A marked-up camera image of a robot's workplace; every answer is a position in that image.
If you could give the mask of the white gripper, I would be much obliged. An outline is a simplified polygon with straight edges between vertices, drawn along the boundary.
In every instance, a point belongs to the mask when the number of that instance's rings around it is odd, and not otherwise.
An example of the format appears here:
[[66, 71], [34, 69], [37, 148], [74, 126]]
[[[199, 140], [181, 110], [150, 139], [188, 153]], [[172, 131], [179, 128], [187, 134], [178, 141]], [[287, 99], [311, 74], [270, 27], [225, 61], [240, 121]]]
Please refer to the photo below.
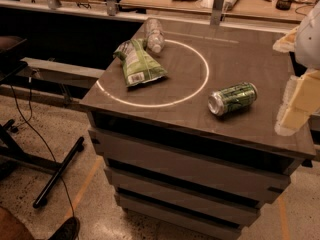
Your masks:
[[296, 61], [308, 69], [302, 76], [291, 76], [276, 117], [275, 132], [291, 136], [320, 109], [320, 1], [302, 20], [273, 44], [278, 52], [294, 52]]

